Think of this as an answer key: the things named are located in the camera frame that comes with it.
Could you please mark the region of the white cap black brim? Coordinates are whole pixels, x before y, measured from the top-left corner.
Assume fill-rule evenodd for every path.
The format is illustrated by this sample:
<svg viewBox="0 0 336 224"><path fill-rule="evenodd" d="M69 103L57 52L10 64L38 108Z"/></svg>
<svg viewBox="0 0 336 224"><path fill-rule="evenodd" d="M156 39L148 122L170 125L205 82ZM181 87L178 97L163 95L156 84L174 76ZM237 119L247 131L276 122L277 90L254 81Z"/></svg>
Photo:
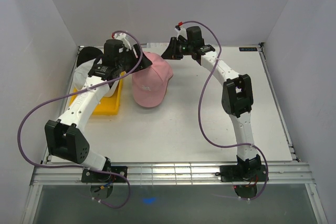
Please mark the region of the white cap black brim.
<svg viewBox="0 0 336 224"><path fill-rule="evenodd" d="M75 73L73 74L73 83L74 87L77 91L81 90L83 86L86 84L86 79L88 77L88 73L91 70L93 63L95 59L86 61L84 63L81 63L78 67L75 69ZM115 93L115 90L118 88L119 81L114 82L110 90L104 95L104 97L109 98L113 96Z"/></svg>

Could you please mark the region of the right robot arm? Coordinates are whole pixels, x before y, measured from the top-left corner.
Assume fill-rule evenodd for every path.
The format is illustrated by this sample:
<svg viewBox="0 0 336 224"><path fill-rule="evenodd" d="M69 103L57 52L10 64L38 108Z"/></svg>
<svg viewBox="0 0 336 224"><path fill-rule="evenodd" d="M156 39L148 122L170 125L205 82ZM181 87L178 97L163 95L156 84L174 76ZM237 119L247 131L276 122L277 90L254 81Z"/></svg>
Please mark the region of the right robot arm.
<svg viewBox="0 0 336 224"><path fill-rule="evenodd" d="M239 74L220 59L219 53L203 39L200 27L175 26L177 36L170 39L163 59L181 60L191 56L210 72L222 86L221 103L233 124L237 148L237 164L221 166L216 176L222 182L247 181L257 177L262 169L261 158L254 145L251 110L254 103L251 78Z"/></svg>

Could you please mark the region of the pink cap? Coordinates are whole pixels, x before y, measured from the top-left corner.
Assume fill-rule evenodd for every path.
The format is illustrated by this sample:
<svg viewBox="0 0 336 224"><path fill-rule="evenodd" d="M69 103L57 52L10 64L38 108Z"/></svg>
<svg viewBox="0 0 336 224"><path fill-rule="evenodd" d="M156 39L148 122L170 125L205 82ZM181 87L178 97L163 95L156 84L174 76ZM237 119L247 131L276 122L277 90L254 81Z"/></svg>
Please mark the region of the pink cap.
<svg viewBox="0 0 336 224"><path fill-rule="evenodd" d="M160 55L144 52L152 64L132 74L132 94L135 102L145 108L153 108L162 103L173 70Z"/></svg>

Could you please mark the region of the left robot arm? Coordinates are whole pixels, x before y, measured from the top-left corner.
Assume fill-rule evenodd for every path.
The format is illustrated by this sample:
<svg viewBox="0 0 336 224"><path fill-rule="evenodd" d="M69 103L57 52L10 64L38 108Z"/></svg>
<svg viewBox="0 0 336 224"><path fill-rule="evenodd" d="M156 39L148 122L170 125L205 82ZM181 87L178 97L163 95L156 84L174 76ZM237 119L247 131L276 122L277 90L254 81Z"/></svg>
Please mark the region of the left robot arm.
<svg viewBox="0 0 336 224"><path fill-rule="evenodd" d="M90 68L83 86L68 109L57 120L46 123L45 135L50 155L93 170L94 177L105 182L111 177L109 159L91 149L84 136L85 126L101 99L116 89L121 78L152 62L140 45L130 46L126 39L108 39L102 50L86 47L78 56L85 53L91 53L94 59L80 61L80 70Z"/></svg>

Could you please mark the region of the black cap white NY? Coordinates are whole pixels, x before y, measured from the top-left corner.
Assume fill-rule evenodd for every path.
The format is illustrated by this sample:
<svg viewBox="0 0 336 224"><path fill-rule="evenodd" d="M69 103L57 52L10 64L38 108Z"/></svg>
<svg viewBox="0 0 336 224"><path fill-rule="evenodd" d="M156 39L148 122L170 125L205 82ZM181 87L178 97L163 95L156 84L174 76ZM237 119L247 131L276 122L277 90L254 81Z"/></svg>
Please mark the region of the black cap white NY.
<svg viewBox="0 0 336 224"><path fill-rule="evenodd" d="M103 55L103 52L96 47L84 47L77 56L76 68L85 67L91 69L95 60Z"/></svg>

